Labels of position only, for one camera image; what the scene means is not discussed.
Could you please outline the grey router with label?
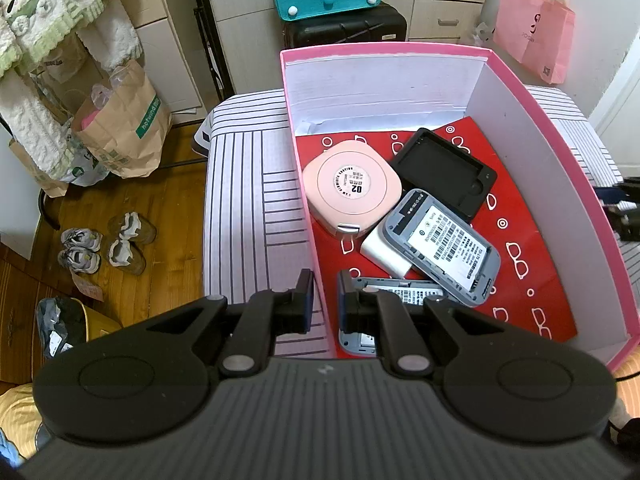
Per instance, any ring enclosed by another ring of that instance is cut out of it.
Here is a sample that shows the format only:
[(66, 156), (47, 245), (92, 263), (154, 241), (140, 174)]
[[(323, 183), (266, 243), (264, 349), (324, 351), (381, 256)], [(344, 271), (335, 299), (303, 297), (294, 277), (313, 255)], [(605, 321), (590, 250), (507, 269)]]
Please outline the grey router with label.
[[(400, 278), (352, 278), (357, 290), (384, 290), (398, 296), (404, 304), (421, 307), (425, 298), (444, 298), (444, 292), (437, 284), (429, 280), (401, 280)], [(345, 333), (338, 331), (341, 348), (351, 356), (373, 358), (376, 356), (374, 338), (364, 333)]]

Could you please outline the white charger block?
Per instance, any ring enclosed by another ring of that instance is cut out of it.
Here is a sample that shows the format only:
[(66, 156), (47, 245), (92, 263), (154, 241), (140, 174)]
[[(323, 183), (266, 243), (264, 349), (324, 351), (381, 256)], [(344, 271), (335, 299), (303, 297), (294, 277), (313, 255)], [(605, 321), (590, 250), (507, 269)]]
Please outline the white charger block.
[(405, 278), (411, 270), (411, 263), (386, 242), (383, 236), (383, 222), (364, 238), (360, 245), (360, 254), (391, 278)]

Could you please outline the striped tablecloth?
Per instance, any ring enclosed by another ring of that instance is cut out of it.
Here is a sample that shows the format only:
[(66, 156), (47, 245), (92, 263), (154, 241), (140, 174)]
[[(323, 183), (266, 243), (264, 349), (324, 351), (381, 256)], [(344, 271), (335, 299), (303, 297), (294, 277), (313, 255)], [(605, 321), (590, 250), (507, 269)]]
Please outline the striped tablecloth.
[[(566, 93), (526, 88), (591, 184), (623, 182), (608, 150)], [(207, 116), (194, 141), (208, 148), (204, 295), (244, 302), (262, 286), (295, 285), (299, 268), (310, 268), (312, 258), (283, 90), (232, 96)], [(276, 344), (280, 356), (324, 359), (332, 353), (333, 330), (318, 290), (309, 333), (282, 336)]]

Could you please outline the grey portable router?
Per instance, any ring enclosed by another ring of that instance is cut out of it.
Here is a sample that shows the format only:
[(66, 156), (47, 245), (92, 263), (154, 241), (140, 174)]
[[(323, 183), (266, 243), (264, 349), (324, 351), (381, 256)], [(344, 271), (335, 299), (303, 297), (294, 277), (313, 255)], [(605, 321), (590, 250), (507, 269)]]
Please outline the grey portable router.
[(427, 192), (407, 192), (385, 218), (383, 237), (460, 304), (487, 301), (500, 270), (498, 250)]

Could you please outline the pink round device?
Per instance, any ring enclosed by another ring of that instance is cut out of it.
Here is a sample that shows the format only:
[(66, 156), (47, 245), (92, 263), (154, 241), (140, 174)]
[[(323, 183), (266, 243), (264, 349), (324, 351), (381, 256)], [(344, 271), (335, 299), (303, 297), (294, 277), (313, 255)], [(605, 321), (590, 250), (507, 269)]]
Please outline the pink round device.
[(362, 237), (401, 198), (396, 171), (370, 145), (345, 140), (308, 162), (303, 185), (314, 218), (336, 237)]

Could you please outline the brown shoe lower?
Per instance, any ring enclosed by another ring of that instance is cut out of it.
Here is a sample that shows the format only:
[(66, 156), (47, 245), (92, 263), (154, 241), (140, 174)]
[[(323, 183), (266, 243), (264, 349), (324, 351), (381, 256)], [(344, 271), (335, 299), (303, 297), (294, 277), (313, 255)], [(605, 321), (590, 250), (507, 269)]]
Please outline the brown shoe lower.
[(113, 268), (135, 276), (141, 275), (146, 267), (140, 250), (130, 240), (120, 237), (107, 244), (106, 258)]

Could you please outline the black silicone case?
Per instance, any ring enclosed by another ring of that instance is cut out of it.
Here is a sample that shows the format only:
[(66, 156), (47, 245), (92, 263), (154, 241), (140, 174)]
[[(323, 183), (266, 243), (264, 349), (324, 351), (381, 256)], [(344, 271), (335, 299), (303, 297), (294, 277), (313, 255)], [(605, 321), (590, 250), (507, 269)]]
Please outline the black silicone case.
[(420, 128), (392, 158), (390, 166), (408, 192), (420, 188), (466, 223), (471, 223), (498, 174), (432, 130)]

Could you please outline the grey sneaker left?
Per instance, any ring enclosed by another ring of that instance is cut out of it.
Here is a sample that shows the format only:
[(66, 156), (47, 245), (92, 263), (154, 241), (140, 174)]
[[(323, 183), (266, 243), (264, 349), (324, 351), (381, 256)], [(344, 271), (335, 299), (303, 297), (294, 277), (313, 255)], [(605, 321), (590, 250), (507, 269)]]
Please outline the grey sneaker left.
[(86, 228), (71, 228), (61, 234), (61, 242), (64, 247), (80, 247), (88, 249), (90, 252), (99, 252), (102, 240), (101, 233)]

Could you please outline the grey sneaker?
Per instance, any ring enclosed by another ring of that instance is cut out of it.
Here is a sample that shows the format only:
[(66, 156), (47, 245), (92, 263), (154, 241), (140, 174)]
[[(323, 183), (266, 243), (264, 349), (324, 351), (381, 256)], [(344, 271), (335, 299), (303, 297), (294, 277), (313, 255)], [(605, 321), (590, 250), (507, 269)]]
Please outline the grey sneaker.
[(101, 233), (86, 228), (71, 228), (61, 234), (61, 242), (64, 247), (80, 247), (88, 249), (90, 252), (99, 252), (102, 240)]
[(101, 257), (85, 247), (70, 247), (58, 253), (58, 263), (76, 274), (95, 274), (100, 268)]

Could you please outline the grey sneaker right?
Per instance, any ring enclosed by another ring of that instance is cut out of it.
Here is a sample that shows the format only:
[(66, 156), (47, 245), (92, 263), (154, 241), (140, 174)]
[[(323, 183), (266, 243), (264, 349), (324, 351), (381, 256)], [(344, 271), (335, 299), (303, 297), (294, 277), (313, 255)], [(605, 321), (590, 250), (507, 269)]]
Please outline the grey sneaker right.
[(70, 247), (58, 253), (58, 263), (76, 274), (95, 274), (100, 268), (101, 257), (85, 247)]

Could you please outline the pink paper bag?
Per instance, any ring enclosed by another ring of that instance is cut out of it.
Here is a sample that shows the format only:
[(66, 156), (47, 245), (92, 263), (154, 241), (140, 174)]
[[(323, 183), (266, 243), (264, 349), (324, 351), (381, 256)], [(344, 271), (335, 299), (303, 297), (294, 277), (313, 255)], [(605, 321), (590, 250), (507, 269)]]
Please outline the pink paper bag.
[(499, 0), (492, 39), (546, 84), (562, 84), (575, 21), (570, 0)]

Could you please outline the brown paper bag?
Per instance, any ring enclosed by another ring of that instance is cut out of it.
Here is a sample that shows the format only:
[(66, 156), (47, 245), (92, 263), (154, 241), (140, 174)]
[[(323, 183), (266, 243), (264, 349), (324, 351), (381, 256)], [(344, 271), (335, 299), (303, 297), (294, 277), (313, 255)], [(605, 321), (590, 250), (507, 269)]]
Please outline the brown paper bag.
[(162, 159), (171, 112), (136, 61), (93, 86), (72, 131), (93, 156), (123, 179), (145, 178)]

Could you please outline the black suitcase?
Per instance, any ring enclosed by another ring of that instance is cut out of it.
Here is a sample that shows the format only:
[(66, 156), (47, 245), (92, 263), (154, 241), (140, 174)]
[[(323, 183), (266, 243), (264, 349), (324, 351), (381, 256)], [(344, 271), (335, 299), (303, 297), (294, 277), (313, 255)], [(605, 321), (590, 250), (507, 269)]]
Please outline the black suitcase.
[(406, 39), (406, 19), (393, 6), (384, 2), (374, 8), (283, 23), (285, 49)]

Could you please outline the white wardrobe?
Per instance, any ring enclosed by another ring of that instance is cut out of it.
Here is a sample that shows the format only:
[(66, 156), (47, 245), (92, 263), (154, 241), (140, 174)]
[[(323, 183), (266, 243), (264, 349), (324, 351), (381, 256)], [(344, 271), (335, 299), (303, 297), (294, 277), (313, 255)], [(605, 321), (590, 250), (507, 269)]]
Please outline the white wardrobe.
[[(485, 0), (383, 0), (407, 37), (459, 41)], [(143, 65), (177, 125), (235, 93), (280, 87), (281, 22), (272, 0), (122, 0), (145, 48)]]

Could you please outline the white green knit cardigan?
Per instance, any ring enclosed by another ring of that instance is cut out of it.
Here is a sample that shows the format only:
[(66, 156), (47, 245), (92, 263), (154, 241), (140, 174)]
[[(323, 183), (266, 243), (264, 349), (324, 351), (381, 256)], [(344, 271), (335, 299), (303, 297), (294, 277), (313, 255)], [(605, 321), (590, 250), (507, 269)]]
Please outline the white green knit cardigan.
[(32, 72), (52, 62), (52, 78), (73, 77), (91, 55), (111, 73), (142, 53), (119, 0), (1, 0), (1, 117), (35, 166), (69, 181), (86, 149), (40, 98)]

